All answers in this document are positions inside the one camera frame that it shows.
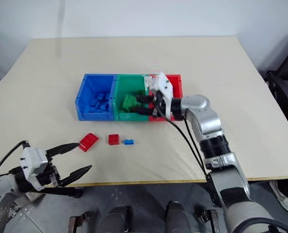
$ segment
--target table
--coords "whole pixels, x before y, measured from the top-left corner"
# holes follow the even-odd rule
[[[288,178],[288,122],[235,36],[32,40],[0,82],[0,160],[24,139],[47,150],[94,133],[100,140],[88,152],[53,159],[61,177],[93,165],[75,186],[204,182],[186,142],[167,122],[77,119],[74,101],[85,73],[159,71],[181,74],[184,95],[210,99],[250,181]],[[135,144],[110,146],[112,133]],[[19,165],[21,151],[0,174]]]

